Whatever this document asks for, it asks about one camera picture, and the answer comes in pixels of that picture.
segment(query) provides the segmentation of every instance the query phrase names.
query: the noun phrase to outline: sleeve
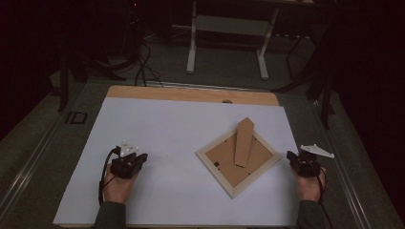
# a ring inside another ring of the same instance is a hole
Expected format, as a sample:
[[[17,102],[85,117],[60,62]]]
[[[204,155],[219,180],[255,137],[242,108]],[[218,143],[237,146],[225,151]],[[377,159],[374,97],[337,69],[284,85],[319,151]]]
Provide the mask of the sleeve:
[[[299,229],[324,229],[326,221],[321,207],[315,201],[301,200],[298,210],[297,227]]]
[[[100,205],[95,229],[126,229],[126,206],[122,203],[103,202]]]

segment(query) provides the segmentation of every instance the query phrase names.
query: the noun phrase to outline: wooden edge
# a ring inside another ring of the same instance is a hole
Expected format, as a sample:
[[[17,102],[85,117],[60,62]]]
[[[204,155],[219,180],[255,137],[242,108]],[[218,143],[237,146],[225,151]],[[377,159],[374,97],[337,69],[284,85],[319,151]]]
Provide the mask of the wooden edge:
[[[208,158],[206,155],[207,152],[212,150],[214,147],[216,147],[218,144],[221,142],[227,140],[231,136],[235,135],[237,133],[237,130],[235,129],[232,132],[228,132],[214,141],[210,142],[206,146],[202,147],[200,151],[197,152],[197,156],[199,159],[202,161],[202,163],[205,165],[205,167],[208,169],[208,171],[214,176],[215,179],[217,179],[218,182],[220,182],[221,186],[226,190],[226,192],[229,194],[231,198],[235,198],[234,194],[234,188],[232,185],[227,181],[227,179],[224,177],[223,174],[215,167],[215,165],[212,163],[212,161]]]
[[[258,179],[265,171],[267,171],[272,165],[274,165],[277,161],[281,159],[280,153],[278,153],[270,144],[268,144],[264,138],[262,138],[256,131],[253,132],[253,136],[268,149],[273,156],[267,160],[263,165],[261,165],[257,170],[255,170],[250,176],[245,178],[241,183],[239,183],[236,187],[232,187],[232,185],[227,181],[223,174],[215,167],[212,161],[206,156],[206,153],[212,150],[221,142],[225,141],[229,137],[235,135],[237,133],[237,129],[235,131],[226,133],[218,137],[216,140],[210,142],[206,146],[204,146],[200,151],[197,152],[197,156],[208,169],[208,171],[220,182],[221,186],[226,190],[231,198],[235,198],[238,196],[243,190],[245,190],[253,181]]]
[[[110,87],[107,97],[218,103],[230,100],[234,104],[279,106],[276,95],[272,93],[210,89],[151,88],[116,85]]]
[[[78,228],[78,229],[87,229],[92,228],[93,224],[54,224],[63,228]],[[246,227],[231,227],[231,225],[226,227],[218,227],[216,225],[178,225],[178,224],[127,224],[126,228],[141,228],[141,229],[199,229],[199,227],[210,227],[210,229],[246,229]]]
[[[280,153],[278,153],[270,144],[268,144],[265,141],[265,139],[262,138],[256,131],[254,131],[253,136],[256,137],[256,139],[260,143],[262,143],[262,145],[265,146],[265,148],[268,149],[273,154],[273,156],[234,188],[235,197],[237,195],[239,195],[244,189],[246,189],[256,179],[258,179],[265,171],[267,171],[272,165],[274,165],[282,157],[280,155]]]

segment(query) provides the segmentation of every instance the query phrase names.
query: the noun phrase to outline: metal stand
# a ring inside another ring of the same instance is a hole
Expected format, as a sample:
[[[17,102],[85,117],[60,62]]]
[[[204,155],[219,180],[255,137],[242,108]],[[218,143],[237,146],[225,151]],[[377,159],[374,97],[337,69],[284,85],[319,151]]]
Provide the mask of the metal stand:
[[[187,73],[194,72],[196,61],[196,32],[202,31],[218,31],[229,32],[247,35],[260,35],[265,38],[262,48],[257,53],[257,60],[260,68],[260,76],[262,79],[268,79],[268,73],[265,61],[265,52],[268,41],[274,28],[274,24],[278,15],[279,9],[274,9],[271,19],[267,21],[245,20],[237,18],[224,18],[206,15],[197,15],[197,1],[193,1],[193,16],[191,19],[191,44],[188,51]]]

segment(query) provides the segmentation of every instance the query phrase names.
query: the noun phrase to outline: person's right hand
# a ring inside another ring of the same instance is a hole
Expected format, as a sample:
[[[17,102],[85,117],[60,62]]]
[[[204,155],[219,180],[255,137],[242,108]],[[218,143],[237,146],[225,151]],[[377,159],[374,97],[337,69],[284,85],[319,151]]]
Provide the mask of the person's right hand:
[[[325,168],[321,168],[321,170],[324,171],[324,173],[321,171],[319,178],[321,179],[323,190],[325,190],[325,174],[327,170]],[[297,191],[300,199],[318,202],[321,197],[321,189],[319,187],[318,179],[316,177],[301,177],[297,175],[292,168],[291,171],[297,180]]]
[[[132,186],[137,179],[138,174],[135,174],[130,179],[121,179],[114,176],[111,171],[111,164],[107,166],[107,174],[104,178],[104,184],[109,182],[104,187],[104,197],[106,201],[117,202],[125,204],[131,196]]]

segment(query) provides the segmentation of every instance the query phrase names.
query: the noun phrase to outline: handheld controller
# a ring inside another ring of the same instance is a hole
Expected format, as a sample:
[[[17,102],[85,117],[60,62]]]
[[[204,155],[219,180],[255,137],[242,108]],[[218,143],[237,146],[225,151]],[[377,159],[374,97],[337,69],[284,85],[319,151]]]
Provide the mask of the handheld controller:
[[[129,156],[113,159],[111,163],[110,171],[113,175],[123,178],[132,178],[140,169],[142,169],[143,163],[148,158],[147,154],[141,154],[137,156],[136,153],[132,153]]]
[[[299,151],[298,155],[287,151],[289,165],[301,177],[318,177],[321,172],[321,164],[316,161],[316,155],[307,151]]]
[[[125,141],[123,141],[122,148],[125,149],[128,146],[129,146],[129,144],[127,144],[127,143],[125,143]],[[140,171],[140,169],[142,169],[143,163],[148,158],[147,154],[141,154],[141,155],[137,156],[135,151],[138,148],[133,151],[131,151],[129,149],[132,149],[132,147],[126,148],[125,153],[123,153],[121,151],[121,147],[117,146],[115,149],[111,150],[110,154],[107,156],[105,163],[104,163],[104,168],[103,168],[103,171],[101,174],[101,180],[98,184],[98,202],[99,202],[99,204],[104,202],[102,190],[104,189],[105,185],[107,185],[115,177],[119,177],[122,179],[132,178],[137,172]],[[110,172],[114,175],[114,177],[111,180],[107,181],[107,183],[105,184],[104,176],[105,176],[105,172],[107,169],[107,163],[112,154],[115,154],[118,156],[118,158],[115,158],[112,160],[111,167],[110,167]]]

